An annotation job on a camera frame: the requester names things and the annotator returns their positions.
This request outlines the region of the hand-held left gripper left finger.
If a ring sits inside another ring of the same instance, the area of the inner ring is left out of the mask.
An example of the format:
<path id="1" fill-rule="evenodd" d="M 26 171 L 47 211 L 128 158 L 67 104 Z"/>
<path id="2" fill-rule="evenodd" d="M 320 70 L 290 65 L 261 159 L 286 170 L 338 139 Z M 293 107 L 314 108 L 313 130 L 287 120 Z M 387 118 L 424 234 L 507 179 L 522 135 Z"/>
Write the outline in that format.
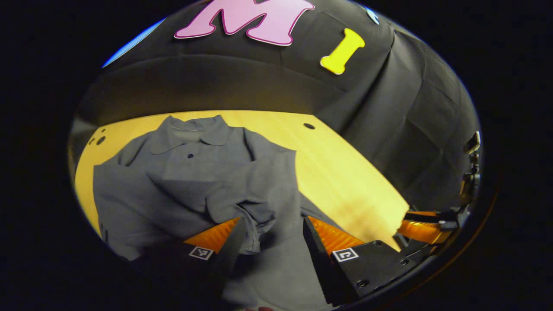
<path id="1" fill-rule="evenodd" d="M 130 265 L 171 292 L 218 301 L 246 234 L 245 219 L 235 217 L 186 240 L 148 247 Z"/>

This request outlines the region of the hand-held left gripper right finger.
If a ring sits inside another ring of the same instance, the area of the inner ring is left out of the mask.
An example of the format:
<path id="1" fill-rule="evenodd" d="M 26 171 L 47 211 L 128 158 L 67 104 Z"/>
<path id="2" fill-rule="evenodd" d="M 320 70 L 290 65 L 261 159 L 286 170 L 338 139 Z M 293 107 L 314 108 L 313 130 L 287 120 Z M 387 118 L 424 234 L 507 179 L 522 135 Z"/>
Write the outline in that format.
<path id="1" fill-rule="evenodd" d="M 333 306 L 373 295 L 417 266 L 381 240 L 363 242 L 314 217 L 304 217 L 303 235 L 324 298 Z"/>

